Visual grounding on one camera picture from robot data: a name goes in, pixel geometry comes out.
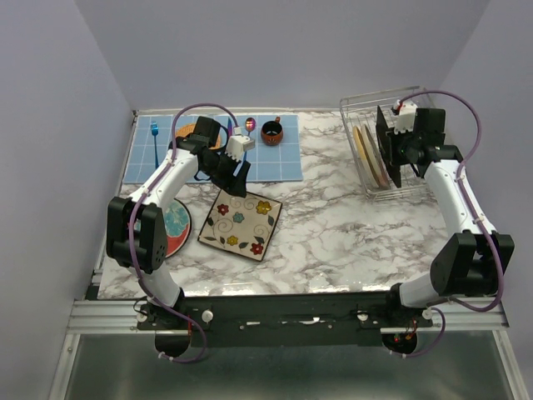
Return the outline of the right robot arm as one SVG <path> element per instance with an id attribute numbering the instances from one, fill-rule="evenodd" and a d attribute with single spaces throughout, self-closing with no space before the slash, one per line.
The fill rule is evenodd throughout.
<path id="1" fill-rule="evenodd" d="M 445 142 L 446 113 L 439 108 L 397 102 L 394 126 L 377 114 L 376 134 L 381 157 L 394 183 L 403 165 L 426 181 L 445 221 L 448 240 L 419 278 L 392 287 L 383 316 L 400 327 L 413 317 L 413 308 L 444 301 L 459 303 L 478 313 L 501 301 L 504 272 L 515 244 L 488 220 L 466 176 L 459 148 Z"/>

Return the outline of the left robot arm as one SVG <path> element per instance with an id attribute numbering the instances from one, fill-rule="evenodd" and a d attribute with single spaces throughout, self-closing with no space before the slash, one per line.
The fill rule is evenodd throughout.
<path id="1" fill-rule="evenodd" d="M 158 305 L 156 319 L 167 329 L 183 323 L 185 310 L 178 303 L 182 288 L 165 265 L 164 212 L 199 172 L 234 197 L 247 195 L 250 163 L 243 157 L 255 142 L 234 127 L 218 147 L 223 128 L 212 118 L 199 117 L 191 133 L 171 140 L 164 160 L 143 185 L 128 197 L 114 197 L 107 207 L 107 256 L 137 277 L 149 301 Z"/>

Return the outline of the white floral plate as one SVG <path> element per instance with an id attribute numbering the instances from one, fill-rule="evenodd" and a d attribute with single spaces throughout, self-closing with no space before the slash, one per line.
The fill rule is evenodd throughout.
<path id="1" fill-rule="evenodd" d="M 220 191 L 197 241 L 260 262 L 276 230 L 281 210 L 281 202 L 256 193 L 235 197 Z"/>

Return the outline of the teal and red plate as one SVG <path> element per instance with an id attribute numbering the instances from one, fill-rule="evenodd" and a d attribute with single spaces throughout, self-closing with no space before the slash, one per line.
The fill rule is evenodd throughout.
<path id="1" fill-rule="evenodd" d="M 192 231 L 192 217 L 186 205 L 174 198 L 163 213 L 167 233 L 166 258 L 177 253 L 187 242 Z"/>

